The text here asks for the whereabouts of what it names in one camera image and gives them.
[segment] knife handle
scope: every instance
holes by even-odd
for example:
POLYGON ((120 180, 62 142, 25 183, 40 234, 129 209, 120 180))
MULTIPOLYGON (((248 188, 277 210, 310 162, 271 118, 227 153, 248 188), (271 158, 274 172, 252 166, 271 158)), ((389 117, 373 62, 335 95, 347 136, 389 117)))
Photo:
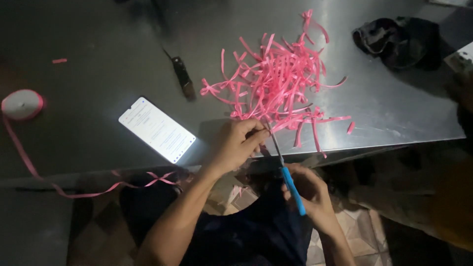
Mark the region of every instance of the knife handle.
POLYGON ((306 209, 304 205, 302 204, 302 199, 300 198, 299 192, 297 192, 296 186, 294 185, 294 181, 292 181, 292 177, 291 177, 291 174, 289 173, 289 169, 284 166, 281 169, 281 171, 282 171, 282 176, 284 177, 284 183, 286 183, 286 186, 289 192, 291 192, 291 196, 296 201, 297 209, 299 210, 300 216, 306 215, 306 209))
POLYGON ((189 74, 187 74, 187 70, 185 69, 184 62, 181 60, 179 56, 173 57, 172 59, 174 72, 177 75, 177 79, 179 80, 179 85, 181 85, 182 92, 184 96, 189 101, 195 100, 195 91, 194 86, 192 84, 191 78, 189 78, 189 74))

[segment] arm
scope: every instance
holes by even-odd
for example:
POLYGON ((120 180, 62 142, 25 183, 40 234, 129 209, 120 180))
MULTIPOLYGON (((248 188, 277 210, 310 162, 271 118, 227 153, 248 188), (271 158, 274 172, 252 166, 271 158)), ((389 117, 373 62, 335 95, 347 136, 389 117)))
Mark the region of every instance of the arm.
MULTIPOLYGON (((310 169, 299 164, 286 166, 302 197, 307 215, 319 232, 327 265, 355 266, 350 247, 333 211, 327 184, 310 169)), ((282 191, 284 198, 294 204, 286 185, 282 186, 282 191)))
POLYGON ((215 182, 241 166, 254 151, 259 151, 259 145, 269 132, 258 120, 248 119, 226 124, 219 136, 214 156, 146 235, 138 252, 137 265, 179 265, 215 182), (257 132, 246 139, 245 135, 252 130, 257 132))

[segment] scissors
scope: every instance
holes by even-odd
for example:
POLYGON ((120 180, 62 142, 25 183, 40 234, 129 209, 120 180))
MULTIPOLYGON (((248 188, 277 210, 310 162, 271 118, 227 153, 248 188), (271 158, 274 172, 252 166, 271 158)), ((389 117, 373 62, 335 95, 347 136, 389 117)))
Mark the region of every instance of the scissors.
POLYGON ((299 192, 297 192, 296 186, 294 186, 294 182, 292 181, 291 174, 289 173, 289 169, 284 166, 284 158, 281 155, 281 152, 279 151, 279 146, 278 142, 276 141, 276 137, 274 136, 272 132, 271 125, 269 125, 269 122, 266 122, 268 125, 269 131, 271 133, 272 140, 274 141, 274 146, 276 147, 276 151, 278 152, 279 160, 281 161, 281 172, 282 172, 282 177, 284 178, 284 183, 288 187, 289 192, 291 193, 291 196, 294 198, 297 204, 297 209, 299 210, 300 216, 306 215, 306 209, 304 208, 304 205, 302 204, 302 199, 300 198, 299 192))

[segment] left hand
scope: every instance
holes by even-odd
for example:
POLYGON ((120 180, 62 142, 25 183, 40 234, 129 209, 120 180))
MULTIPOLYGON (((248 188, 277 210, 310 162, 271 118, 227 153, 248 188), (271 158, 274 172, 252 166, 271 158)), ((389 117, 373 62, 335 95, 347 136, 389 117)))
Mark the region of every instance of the left hand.
POLYGON ((270 132, 257 119, 229 121, 221 128, 211 160, 204 166, 216 176, 228 173, 241 166, 253 152, 259 152, 270 132), (256 131, 246 138, 250 131, 256 131))

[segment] scissor blade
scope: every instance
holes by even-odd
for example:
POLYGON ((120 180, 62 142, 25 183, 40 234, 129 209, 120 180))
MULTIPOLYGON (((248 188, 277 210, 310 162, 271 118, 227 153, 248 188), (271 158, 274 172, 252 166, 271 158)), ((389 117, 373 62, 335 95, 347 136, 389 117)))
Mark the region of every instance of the scissor blade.
POLYGON ((266 122, 268 125, 269 131, 271 133, 272 140, 274 141, 274 147, 276 148, 276 151, 278 152, 279 160, 281 161, 281 165, 284 166, 284 158, 281 155, 281 152, 279 151, 279 146, 278 146, 278 141, 276 140, 276 137, 274 136, 274 133, 272 132, 271 125, 269 122, 266 122))

